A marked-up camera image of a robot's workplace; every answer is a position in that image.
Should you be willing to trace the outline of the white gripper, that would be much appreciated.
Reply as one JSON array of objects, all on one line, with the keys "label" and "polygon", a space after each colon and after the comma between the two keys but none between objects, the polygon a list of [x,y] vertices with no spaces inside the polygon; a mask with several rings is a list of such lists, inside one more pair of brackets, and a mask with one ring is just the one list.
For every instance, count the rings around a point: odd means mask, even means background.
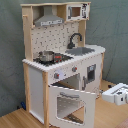
[{"label": "white gripper", "polygon": [[128,85],[119,83],[102,93],[102,99],[116,105],[128,104]]}]

